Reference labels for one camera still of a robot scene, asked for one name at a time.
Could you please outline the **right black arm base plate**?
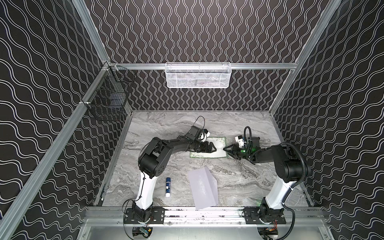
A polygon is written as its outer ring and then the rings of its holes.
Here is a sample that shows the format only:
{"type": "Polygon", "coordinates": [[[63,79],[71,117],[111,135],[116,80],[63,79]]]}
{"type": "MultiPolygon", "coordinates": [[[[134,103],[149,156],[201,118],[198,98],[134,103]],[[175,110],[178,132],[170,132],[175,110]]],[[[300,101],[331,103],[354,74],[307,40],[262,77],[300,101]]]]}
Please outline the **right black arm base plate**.
{"type": "Polygon", "coordinates": [[[285,225],[284,209],[274,210],[268,207],[244,208],[241,216],[247,225],[285,225]]]}

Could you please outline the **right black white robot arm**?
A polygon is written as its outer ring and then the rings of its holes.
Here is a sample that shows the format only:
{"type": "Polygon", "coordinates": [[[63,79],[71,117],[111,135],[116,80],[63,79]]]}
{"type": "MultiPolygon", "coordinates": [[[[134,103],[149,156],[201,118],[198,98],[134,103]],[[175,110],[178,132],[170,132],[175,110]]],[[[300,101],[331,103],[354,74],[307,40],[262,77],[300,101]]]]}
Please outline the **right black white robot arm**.
{"type": "Polygon", "coordinates": [[[259,137],[242,138],[225,147],[224,151],[236,160],[247,160],[253,165],[274,164],[276,181],[258,210],[263,223],[270,223],[283,216],[284,210],[288,209],[286,200],[310,172],[302,152],[287,142],[262,148],[259,137]]]}

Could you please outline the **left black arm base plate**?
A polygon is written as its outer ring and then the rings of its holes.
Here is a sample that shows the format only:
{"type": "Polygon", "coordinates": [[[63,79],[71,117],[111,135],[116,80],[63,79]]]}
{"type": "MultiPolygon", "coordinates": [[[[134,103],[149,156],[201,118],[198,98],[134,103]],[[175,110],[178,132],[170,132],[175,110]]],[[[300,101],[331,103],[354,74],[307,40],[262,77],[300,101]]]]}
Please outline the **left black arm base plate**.
{"type": "Polygon", "coordinates": [[[127,208],[124,214],[124,224],[163,224],[165,211],[166,210],[161,207],[150,207],[147,210],[127,208]]]}

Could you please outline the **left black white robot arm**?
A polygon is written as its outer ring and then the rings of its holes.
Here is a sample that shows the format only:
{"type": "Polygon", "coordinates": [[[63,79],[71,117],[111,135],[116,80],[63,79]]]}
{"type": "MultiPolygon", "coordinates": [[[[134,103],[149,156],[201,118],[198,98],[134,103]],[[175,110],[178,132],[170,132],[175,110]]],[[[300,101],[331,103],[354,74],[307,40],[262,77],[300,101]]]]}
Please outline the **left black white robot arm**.
{"type": "Polygon", "coordinates": [[[138,195],[132,204],[135,219],[141,223],[146,223],[150,219],[157,178],[166,169],[172,154],[179,152],[210,154],[216,151],[214,143],[201,141],[200,138],[189,139],[185,136],[173,140],[153,138],[138,159],[141,180],[138,195]]]}

